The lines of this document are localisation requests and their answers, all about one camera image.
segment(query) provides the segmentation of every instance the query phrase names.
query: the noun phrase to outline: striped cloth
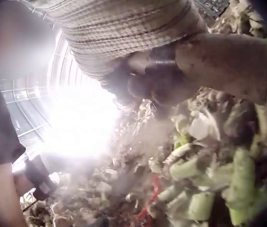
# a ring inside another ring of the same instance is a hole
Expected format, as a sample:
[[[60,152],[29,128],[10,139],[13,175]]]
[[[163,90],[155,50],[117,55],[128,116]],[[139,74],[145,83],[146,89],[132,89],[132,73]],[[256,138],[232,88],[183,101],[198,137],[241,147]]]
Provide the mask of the striped cloth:
[[[81,70],[99,81],[123,57],[203,32],[191,0],[30,0],[62,31]]]

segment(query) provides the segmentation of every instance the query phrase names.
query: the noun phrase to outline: green vegetable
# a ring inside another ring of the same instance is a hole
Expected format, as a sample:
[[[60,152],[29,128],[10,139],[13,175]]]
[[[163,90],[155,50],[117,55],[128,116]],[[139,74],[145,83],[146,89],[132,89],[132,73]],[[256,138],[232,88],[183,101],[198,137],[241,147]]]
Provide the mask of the green vegetable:
[[[267,188],[263,186],[256,192],[254,202],[241,209],[229,209],[231,222],[234,226],[246,223],[256,216],[267,205]]]
[[[255,164],[249,152],[243,148],[236,150],[233,164],[233,176],[225,200],[229,208],[240,209],[254,201]]]
[[[214,204],[215,194],[212,192],[202,192],[194,194],[187,212],[187,219],[196,221],[208,220]]]
[[[170,175],[174,180],[181,180],[184,178],[201,175],[203,172],[197,167],[198,156],[191,160],[184,162],[180,160],[173,164],[170,169]]]
[[[176,198],[167,204],[167,212],[174,213],[179,207],[186,207],[190,199],[189,193],[182,191]]]
[[[161,202],[164,203],[169,203],[171,200],[173,200],[177,195],[179,195],[181,192],[181,190],[179,188],[177,188],[175,185],[172,185],[170,187],[168,187],[167,189],[165,189],[164,191],[162,191],[157,199]]]

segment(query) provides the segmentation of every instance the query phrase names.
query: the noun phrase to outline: wire cage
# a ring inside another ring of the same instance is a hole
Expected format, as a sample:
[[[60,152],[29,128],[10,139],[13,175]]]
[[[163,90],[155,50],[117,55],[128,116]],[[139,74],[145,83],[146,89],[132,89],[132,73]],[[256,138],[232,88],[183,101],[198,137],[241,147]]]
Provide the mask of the wire cage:
[[[212,26],[228,7],[229,0],[194,0],[194,3],[208,26]]]
[[[18,160],[20,162],[27,156],[33,156],[34,147],[46,141],[45,134],[51,128],[49,110],[55,91],[91,83],[92,80],[79,70],[59,26],[43,10],[32,8],[27,1],[18,1],[45,20],[56,38],[54,55],[42,70],[17,80],[0,78],[0,90],[6,99],[13,125],[20,142],[26,147],[26,153]]]

